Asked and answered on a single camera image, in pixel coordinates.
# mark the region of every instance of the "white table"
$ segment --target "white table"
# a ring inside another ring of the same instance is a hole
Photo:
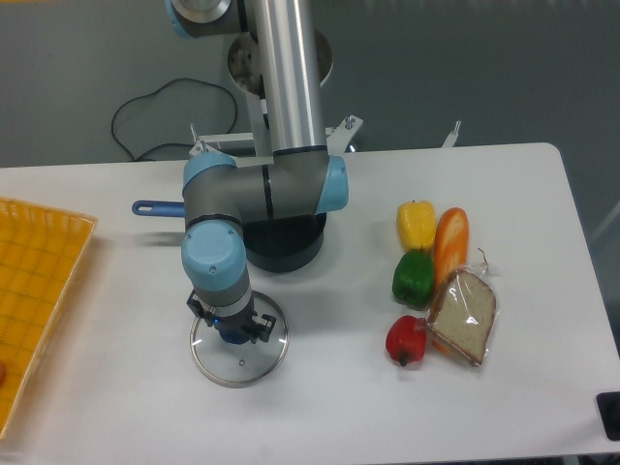
[[[560,154],[546,144],[357,153],[350,203],[317,259],[253,287],[288,314],[291,344],[259,384],[209,382],[190,356],[182,220],[134,216],[180,200],[182,163],[0,170],[0,195],[100,219],[66,311],[0,461],[36,464],[366,464],[618,450],[595,396],[620,363]],[[407,309],[390,295],[395,210],[463,207],[501,306],[480,371],[429,351],[388,360]]]

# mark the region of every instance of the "plastic bag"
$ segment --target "plastic bag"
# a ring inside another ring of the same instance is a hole
[[[465,264],[442,283],[433,299],[428,328],[441,352],[450,351],[473,366],[481,366],[498,314],[497,297],[482,279],[488,262]]]

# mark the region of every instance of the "fake vegetable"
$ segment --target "fake vegetable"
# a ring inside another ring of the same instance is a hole
[[[426,320],[410,315],[396,320],[387,333],[386,350],[401,366],[420,361],[426,349]]]
[[[428,328],[475,366],[481,366],[495,322],[497,299],[491,288],[464,268],[453,271],[433,301]]]
[[[398,300],[421,307],[433,296],[433,260],[429,254],[410,250],[394,270],[391,291]]]
[[[435,290],[458,266],[467,261],[469,221],[464,210],[451,208],[442,215],[435,235]]]
[[[405,251],[429,250],[435,240],[437,218],[429,201],[408,201],[398,207],[396,228]]]

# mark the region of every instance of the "black cable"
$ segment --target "black cable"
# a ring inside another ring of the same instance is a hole
[[[120,146],[120,148],[122,148],[125,151],[125,153],[127,155],[129,155],[129,157],[132,159],[133,162],[142,162],[142,161],[146,161],[146,160],[153,161],[152,159],[147,159],[146,157],[148,155],[150,155],[151,153],[153,153],[153,152],[155,152],[155,151],[157,151],[157,150],[159,150],[161,148],[164,148],[164,147],[193,147],[194,146],[191,143],[167,142],[167,143],[162,143],[162,144],[157,145],[155,147],[149,148],[144,153],[140,154],[138,157],[135,157],[134,154],[132,153],[132,151],[129,148],[127,148],[127,146],[125,146],[125,144],[118,139],[118,137],[116,136],[116,133],[114,131],[114,122],[116,121],[116,117],[118,116],[118,113],[120,113],[125,107],[127,107],[128,105],[130,105],[131,103],[133,103],[133,102],[135,102],[137,100],[142,100],[142,99],[147,99],[149,97],[154,97],[157,94],[159,94],[162,90],[166,89],[167,87],[170,87],[173,84],[176,84],[177,82],[192,82],[194,84],[206,85],[207,87],[214,87],[214,88],[216,88],[218,90],[226,92],[226,94],[229,97],[231,97],[232,104],[234,105],[234,118],[232,119],[231,127],[226,132],[226,134],[229,134],[233,130],[234,125],[236,124],[237,117],[238,117],[238,105],[236,103],[236,98],[234,97],[233,93],[229,89],[227,89],[226,87],[223,87],[223,86],[221,86],[219,84],[214,84],[213,82],[206,82],[204,80],[193,79],[191,77],[179,77],[177,79],[173,79],[173,80],[165,83],[159,89],[151,92],[150,94],[140,95],[138,97],[134,97],[131,100],[128,100],[127,102],[125,102],[123,105],[121,105],[118,108],[118,110],[116,111],[116,113],[112,117],[112,122],[110,124],[110,131],[111,131],[111,134],[112,134],[112,138]]]

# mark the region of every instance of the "yellow bell pepper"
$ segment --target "yellow bell pepper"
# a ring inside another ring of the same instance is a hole
[[[430,201],[408,201],[398,207],[396,228],[406,252],[430,250],[435,240],[437,218]]]

